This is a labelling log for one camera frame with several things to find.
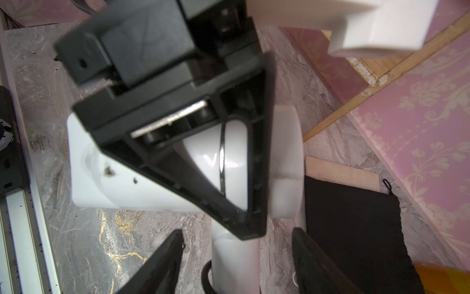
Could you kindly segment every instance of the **white plastic pipe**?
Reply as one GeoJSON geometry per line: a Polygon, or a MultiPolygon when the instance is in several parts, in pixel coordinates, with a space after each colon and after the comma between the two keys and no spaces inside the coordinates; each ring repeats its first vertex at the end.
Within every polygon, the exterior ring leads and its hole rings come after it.
{"type": "Polygon", "coordinates": [[[212,220],[212,280],[217,294],[259,294],[259,239],[241,241],[212,220]]]}

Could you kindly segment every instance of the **wooden strip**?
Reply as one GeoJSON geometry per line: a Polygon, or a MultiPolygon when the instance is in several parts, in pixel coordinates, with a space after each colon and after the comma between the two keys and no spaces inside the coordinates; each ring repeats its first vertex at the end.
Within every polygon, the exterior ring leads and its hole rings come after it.
{"type": "Polygon", "coordinates": [[[379,58],[361,58],[361,60],[365,66],[379,78],[402,62],[408,55],[410,54],[402,53],[379,58]]]}
{"type": "Polygon", "coordinates": [[[331,31],[322,30],[323,35],[328,39],[331,39],[331,31]]]}
{"type": "Polygon", "coordinates": [[[364,101],[377,94],[380,90],[396,81],[399,77],[412,70],[414,67],[450,44],[468,30],[470,30],[470,13],[467,13],[461,18],[457,19],[453,24],[429,40],[421,50],[410,54],[402,62],[389,70],[385,75],[380,77],[377,85],[367,87],[346,104],[330,114],[318,125],[314,126],[310,131],[304,134],[304,142],[324,130],[338,119],[342,118],[351,110],[361,105],[364,101]]]}
{"type": "Polygon", "coordinates": [[[305,158],[305,174],[320,181],[380,192],[378,174],[315,157],[305,158]]]}

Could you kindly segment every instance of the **wooden board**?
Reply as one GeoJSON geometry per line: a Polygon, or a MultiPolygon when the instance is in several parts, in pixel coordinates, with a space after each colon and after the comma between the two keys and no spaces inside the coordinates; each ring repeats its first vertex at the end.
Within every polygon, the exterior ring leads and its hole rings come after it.
{"type": "Polygon", "coordinates": [[[328,40],[331,39],[331,31],[322,30],[321,32],[328,40]]]}
{"type": "Polygon", "coordinates": [[[305,159],[305,174],[321,181],[380,192],[379,175],[315,157],[305,159]]]}

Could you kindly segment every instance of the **orange object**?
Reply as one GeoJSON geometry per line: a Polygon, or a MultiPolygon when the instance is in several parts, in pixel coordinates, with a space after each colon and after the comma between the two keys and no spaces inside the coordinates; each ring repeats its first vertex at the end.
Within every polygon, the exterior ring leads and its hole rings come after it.
{"type": "Polygon", "coordinates": [[[470,294],[470,272],[414,264],[426,294],[470,294]]]}

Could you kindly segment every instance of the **black device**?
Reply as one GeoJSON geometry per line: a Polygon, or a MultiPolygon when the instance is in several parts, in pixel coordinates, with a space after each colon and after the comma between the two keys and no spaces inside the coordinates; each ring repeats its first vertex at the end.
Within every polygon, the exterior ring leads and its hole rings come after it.
{"type": "Polygon", "coordinates": [[[384,183],[389,195],[305,176],[306,233],[364,293],[424,294],[405,246],[400,201],[384,183]]]}
{"type": "Polygon", "coordinates": [[[292,257],[300,294],[364,294],[301,228],[292,230],[292,257]]]}
{"type": "Polygon", "coordinates": [[[0,196],[28,185],[28,174],[8,89],[0,86],[0,196]]]}
{"type": "Polygon", "coordinates": [[[174,294],[184,247],[183,232],[171,232],[117,294],[174,294]]]}
{"type": "Polygon", "coordinates": [[[79,85],[114,81],[73,110],[101,151],[191,201],[238,238],[264,236],[274,61],[244,0],[116,0],[61,38],[79,85]],[[241,120],[248,130],[248,209],[175,151],[182,139],[241,120]]]}

